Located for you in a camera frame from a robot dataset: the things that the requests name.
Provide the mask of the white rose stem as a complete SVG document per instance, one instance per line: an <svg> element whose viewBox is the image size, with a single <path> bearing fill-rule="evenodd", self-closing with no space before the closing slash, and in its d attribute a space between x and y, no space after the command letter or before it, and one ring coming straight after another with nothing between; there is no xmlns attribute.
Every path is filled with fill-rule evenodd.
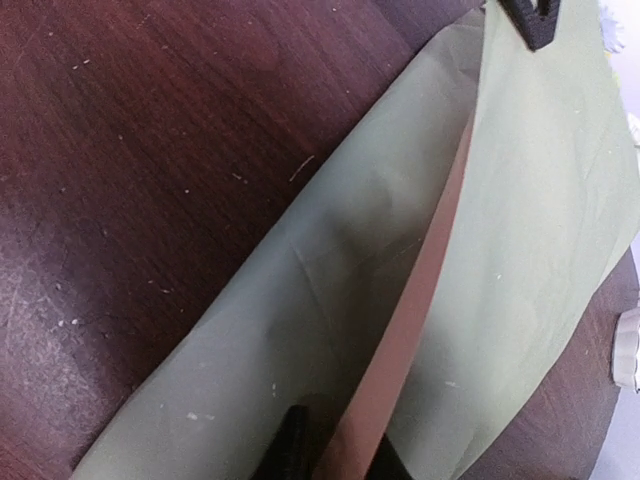
<svg viewBox="0 0 640 480"><path fill-rule="evenodd" d="M605 51L621 53L626 47L625 28L616 10L608 3L599 4L599 25Z"/></svg>

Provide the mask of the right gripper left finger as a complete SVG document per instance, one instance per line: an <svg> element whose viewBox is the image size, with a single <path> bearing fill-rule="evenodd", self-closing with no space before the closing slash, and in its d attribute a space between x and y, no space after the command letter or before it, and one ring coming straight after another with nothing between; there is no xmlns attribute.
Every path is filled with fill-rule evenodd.
<svg viewBox="0 0 640 480"><path fill-rule="evenodd" d="M292 405L254 470L252 480L310 479L315 434L310 408Z"/></svg>

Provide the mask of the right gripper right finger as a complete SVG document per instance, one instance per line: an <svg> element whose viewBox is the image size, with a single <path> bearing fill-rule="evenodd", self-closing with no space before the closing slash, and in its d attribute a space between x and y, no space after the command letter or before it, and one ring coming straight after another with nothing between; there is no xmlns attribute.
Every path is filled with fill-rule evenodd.
<svg viewBox="0 0 640 480"><path fill-rule="evenodd" d="M369 467L367 480L412 480L386 434L383 435Z"/></svg>

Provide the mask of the white printed ribbon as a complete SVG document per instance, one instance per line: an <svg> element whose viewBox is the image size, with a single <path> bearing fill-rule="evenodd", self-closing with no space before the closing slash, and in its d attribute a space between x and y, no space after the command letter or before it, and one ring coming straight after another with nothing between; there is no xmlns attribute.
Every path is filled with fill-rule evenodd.
<svg viewBox="0 0 640 480"><path fill-rule="evenodd" d="M611 374L616 385L639 392L639 308L619 317L611 355Z"/></svg>

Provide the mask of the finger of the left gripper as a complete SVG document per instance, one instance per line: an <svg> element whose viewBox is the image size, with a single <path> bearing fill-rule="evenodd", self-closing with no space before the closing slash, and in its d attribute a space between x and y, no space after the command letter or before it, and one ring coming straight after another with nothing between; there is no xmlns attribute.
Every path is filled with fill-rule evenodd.
<svg viewBox="0 0 640 480"><path fill-rule="evenodd" d="M560 0L499 0L527 48L536 52L553 42Z"/></svg>

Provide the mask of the pink wrapping paper sheet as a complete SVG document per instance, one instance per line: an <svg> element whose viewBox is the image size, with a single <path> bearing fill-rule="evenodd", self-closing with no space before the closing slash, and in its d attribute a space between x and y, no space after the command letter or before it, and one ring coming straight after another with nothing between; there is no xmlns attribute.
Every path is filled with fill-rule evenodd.
<svg viewBox="0 0 640 480"><path fill-rule="evenodd" d="M78 479L252 479L311 410L310 479L460 477L639 229L595 1L530 51L498 3L441 30L87 452Z"/></svg>

